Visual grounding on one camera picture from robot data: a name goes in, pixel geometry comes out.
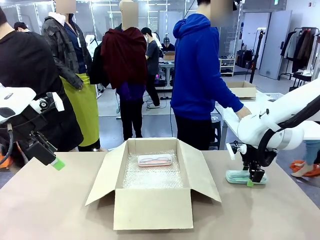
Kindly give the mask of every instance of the plaid jacket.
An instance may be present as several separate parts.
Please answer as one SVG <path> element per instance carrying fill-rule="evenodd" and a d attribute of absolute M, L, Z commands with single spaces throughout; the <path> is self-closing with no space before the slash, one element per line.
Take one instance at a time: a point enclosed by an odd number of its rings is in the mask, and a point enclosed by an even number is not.
<path fill-rule="evenodd" d="M 87 49 L 83 32 L 77 24 L 73 24 L 79 34 L 84 63 L 86 65 L 86 72 L 89 74 L 92 58 Z M 46 42 L 51 48 L 59 75 L 66 79 L 73 87 L 79 89 L 82 86 L 83 81 L 76 75 L 79 73 L 78 59 L 65 27 L 53 17 L 49 16 L 45 18 L 41 34 L 44 36 Z"/>

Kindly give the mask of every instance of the blue pants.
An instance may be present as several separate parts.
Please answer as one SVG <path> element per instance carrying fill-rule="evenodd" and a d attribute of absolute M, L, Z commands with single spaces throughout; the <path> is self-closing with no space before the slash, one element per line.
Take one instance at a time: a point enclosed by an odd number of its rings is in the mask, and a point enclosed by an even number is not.
<path fill-rule="evenodd" d="M 303 160 L 307 165 L 313 165 L 317 158 L 318 152 L 320 151 L 320 140 L 306 140 L 305 147 L 306 152 L 304 154 Z"/>

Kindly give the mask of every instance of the blue hoodie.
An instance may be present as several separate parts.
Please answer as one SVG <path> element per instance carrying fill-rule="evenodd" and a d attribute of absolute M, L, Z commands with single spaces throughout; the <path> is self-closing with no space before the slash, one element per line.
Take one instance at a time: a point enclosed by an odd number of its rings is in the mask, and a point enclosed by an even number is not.
<path fill-rule="evenodd" d="M 215 101 L 234 112 L 244 105 L 221 78 L 219 32 L 202 14 L 177 22 L 175 77 L 171 107 L 174 114 L 192 120 L 208 120 Z"/>

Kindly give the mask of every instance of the white hood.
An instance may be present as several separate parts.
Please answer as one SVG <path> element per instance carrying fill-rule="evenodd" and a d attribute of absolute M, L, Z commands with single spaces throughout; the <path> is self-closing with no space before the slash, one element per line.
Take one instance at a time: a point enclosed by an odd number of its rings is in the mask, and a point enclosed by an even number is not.
<path fill-rule="evenodd" d="M 65 22 L 66 22 L 65 15 L 51 11 L 51 12 L 49 12 L 49 17 L 52 17 L 55 20 L 57 20 L 62 26 L 65 25 Z"/>

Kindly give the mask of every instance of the clothes rack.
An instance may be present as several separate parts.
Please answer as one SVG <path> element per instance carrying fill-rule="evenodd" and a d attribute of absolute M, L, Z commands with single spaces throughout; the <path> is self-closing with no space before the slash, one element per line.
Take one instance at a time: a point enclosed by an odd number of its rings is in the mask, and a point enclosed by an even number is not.
<path fill-rule="evenodd" d="M 312 31 L 313 35 L 314 36 L 319 36 L 319 28 L 317 27 L 296 27 L 294 29 L 294 32 L 296 32 L 296 30 L 300 29 L 300 32 L 302 33 L 303 31 L 305 30 L 310 30 Z M 315 43 L 315 48 L 314 48 L 314 52 L 313 52 L 313 57 L 312 57 L 312 68 L 314 68 L 315 66 L 315 63 L 316 63 L 316 54 L 317 54 L 317 48 L 318 48 L 318 43 L 316 42 Z M 286 64 L 286 70 L 285 70 L 285 73 L 281 73 L 279 76 L 278 76 L 278 81 L 280 80 L 281 78 L 281 75 L 285 75 L 285 76 L 289 76 L 289 80 L 291 80 L 291 78 L 293 77 L 293 73 L 289 73 L 288 72 L 288 67 L 289 67 L 289 62 L 291 60 L 290 59 L 287 59 L 287 64 Z"/>

